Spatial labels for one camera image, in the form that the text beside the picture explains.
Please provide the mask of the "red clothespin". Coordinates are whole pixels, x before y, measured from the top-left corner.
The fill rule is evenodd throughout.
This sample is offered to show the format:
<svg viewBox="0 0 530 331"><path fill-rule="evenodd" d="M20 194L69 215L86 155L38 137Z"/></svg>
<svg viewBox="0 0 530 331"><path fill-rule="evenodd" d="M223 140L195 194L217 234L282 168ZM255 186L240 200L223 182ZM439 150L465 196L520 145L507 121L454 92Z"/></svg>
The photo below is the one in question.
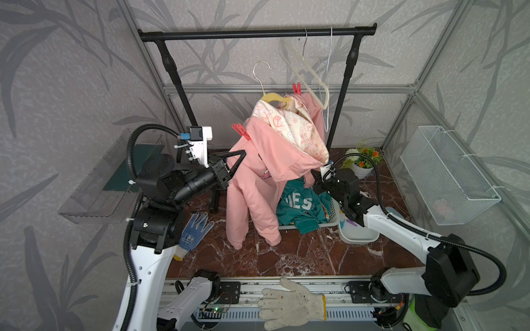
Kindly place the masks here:
<svg viewBox="0 0 530 331"><path fill-rule="evenodd" d="M302 95L302 86L300 82L292 84L293 93L296 95Z"/></svg>
<svg viewBox="0 0 530 331"><path fill-rule="evenodd" d="M247 132L247 130L242 124L233 124L231 127L233 128L233 130L235 130L241 137L243 137L247 141L251 140L251 136L249 135L249 133Z"/></svg>

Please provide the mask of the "purple clothespin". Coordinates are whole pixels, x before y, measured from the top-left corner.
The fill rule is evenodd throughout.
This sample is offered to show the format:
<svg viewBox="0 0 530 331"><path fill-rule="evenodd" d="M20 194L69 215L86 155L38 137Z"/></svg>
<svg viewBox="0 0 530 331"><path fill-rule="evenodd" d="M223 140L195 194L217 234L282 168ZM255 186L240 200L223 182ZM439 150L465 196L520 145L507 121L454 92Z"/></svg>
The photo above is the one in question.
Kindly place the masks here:
<svg viewBox="0 0 530 331"><path fill-rule="evenodd" d="M354 222L354 221L352 221L352 220L350 220L350 219L347 219L346 222L349 223L349 224L351 224L351 225L354 226L354 227L357 227L357 226L358 226L356 222Z"/></svg>

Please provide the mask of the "pink jacket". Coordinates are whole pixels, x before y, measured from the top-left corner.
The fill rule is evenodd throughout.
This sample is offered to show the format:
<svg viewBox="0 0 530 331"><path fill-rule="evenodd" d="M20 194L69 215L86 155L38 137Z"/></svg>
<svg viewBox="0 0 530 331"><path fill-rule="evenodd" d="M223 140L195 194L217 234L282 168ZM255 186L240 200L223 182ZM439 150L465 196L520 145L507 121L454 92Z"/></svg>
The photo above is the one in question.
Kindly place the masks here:
<svg viewBox="0 0 530 331"><path fill-rule="evenodd" d="M239 250L252 223L275 246L282 240L276 210L287 182L302 179L310 188L312 170L328 164L322 107L309 93L288 95L279 106L259 100L243 128L231 149L246 155L227 189L226 236Z"/></svg>

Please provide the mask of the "teal green jacket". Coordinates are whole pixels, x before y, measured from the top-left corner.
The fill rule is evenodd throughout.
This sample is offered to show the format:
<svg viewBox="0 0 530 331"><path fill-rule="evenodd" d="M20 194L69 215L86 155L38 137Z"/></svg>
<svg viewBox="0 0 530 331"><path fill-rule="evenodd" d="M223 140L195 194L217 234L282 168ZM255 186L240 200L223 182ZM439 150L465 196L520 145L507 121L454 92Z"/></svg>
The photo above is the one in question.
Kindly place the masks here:
<svg viewBox="0 0 530 331"><path fill-rule="evenodd" d="M295 226L301 234L317 230L330 220L332 207L328 193L316 194L304 187L304 179L288 181L277 205L280 226Z"/></svg>

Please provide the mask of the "white hanger of rainbow jacket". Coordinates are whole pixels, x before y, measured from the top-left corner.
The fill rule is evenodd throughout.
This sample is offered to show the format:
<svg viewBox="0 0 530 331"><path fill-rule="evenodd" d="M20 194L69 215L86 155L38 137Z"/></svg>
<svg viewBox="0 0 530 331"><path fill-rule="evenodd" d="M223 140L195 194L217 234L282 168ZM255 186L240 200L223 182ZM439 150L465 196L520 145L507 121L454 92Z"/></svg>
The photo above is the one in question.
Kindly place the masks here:
<svg viewBox="0 0 530 331"><path fill-rule="evenodd" d="M330 40L329 40L329 50L328 50L328 57L326 61L326 85L329 88L329 80L330 80L330 62L331 62L331 55L332 55L332 47L333 47L333 27L330 27ZM329 123L329 117L330 117L330 100L331 100L331 93L328 90L327 93L327 107L326 107L326 122L325 122L325 132L329 131L330 123Z"/></svg>

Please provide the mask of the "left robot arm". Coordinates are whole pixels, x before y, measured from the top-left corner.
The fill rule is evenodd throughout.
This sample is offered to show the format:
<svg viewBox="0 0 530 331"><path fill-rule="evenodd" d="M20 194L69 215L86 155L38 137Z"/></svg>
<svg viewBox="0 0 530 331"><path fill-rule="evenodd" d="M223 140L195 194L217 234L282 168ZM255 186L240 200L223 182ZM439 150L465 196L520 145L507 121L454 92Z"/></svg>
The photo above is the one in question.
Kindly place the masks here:
<svg viewBox="0 0 530 331"><path fill-rule="evenodd" d="M190 161L180 163L169 154L159 154L136 169L136 142L148 130L179 139L176 147L185 150ZM208 154L211 138L211 128L201 126L178 133L160 124L144 124L131 133L126 166L139 194L124 233L128 281L114 330L180 330L202 304L222 295L218 273L199 270L171 303L159 307L173 258L195 249L213 227L205 212L187 218L186 204L211 188L227 188L247 155L245 150Z"/></svg>

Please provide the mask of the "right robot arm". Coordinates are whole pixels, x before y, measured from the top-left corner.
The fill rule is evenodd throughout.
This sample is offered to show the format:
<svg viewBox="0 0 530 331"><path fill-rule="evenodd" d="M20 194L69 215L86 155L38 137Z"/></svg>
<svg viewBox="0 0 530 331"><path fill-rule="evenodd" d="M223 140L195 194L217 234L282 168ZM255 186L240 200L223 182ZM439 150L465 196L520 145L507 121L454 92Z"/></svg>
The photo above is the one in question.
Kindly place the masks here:
<svg viewBox="0 0 530 331"><path fill-rule="evenodd" d="M329 162L320 168L320 174L315 187L339 203L346 219L385 236L421 260L422 267L390 268L374 274L371 282L379 292L424 295L455 308L465 297L492 293L507 280L505 265L492 254L466 245L454 234L445 237L431 233L388 211L382 201L380 182L376 183L376 198L371 199L360 192L359 179L351 169L336 169ZM485 288L476 288L480 274L473 254L498 268L497 280Z"/></svg>

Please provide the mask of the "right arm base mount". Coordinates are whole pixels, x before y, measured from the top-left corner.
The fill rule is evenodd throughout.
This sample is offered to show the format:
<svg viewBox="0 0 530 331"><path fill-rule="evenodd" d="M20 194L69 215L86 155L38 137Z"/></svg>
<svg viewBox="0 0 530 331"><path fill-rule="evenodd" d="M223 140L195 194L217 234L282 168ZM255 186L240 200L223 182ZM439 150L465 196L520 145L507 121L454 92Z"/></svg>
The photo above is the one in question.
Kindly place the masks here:
<svg viewBox="0 0 530 331"><path fill-rule="evenodd" d="M399 306L404 302L403 294L391 294L383 285L374 285L370 281L349 281L344 286L344 291L350 296L352 303Z"/></svg>

